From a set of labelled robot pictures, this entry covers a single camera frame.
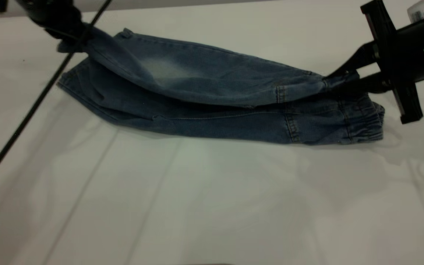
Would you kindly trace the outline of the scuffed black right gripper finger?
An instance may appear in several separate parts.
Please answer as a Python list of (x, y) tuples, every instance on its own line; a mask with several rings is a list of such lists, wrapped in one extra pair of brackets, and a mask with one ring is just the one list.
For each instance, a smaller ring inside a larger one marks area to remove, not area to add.
[(379, 72), (346, 82), (336, 87), (336, 93), (386, 93), (393, 90), (390, 80)]

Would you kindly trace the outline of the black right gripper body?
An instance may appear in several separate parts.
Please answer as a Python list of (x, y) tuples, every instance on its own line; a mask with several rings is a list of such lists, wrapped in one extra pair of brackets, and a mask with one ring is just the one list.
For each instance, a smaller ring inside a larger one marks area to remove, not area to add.
[(374, 42), (378, 44), (379, 69), (393, 85), (400, 120), (403, 124), (423, 117), (417, 82), (424, 81), (424, 0), (407, 10), (410, 24), (396, 29), (382, 0), (361, 7)]

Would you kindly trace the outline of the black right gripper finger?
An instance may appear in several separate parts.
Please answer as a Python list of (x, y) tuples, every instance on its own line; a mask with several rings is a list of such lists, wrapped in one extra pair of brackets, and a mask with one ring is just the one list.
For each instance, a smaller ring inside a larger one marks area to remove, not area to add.
[(326, 78), (343, 78), (356, 74), (357, 70), (378, 62), (380, 59), (379, 46), (375, 42), (369, 42), (361, 47), (338, 69)]

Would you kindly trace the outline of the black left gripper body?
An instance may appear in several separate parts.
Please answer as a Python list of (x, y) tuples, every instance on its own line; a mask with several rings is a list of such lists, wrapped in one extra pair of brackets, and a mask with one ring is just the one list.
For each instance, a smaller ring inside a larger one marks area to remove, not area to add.
[(73, 0), (18, 0), (30, 20), (59, 40), (79, 40), (86, 29)]

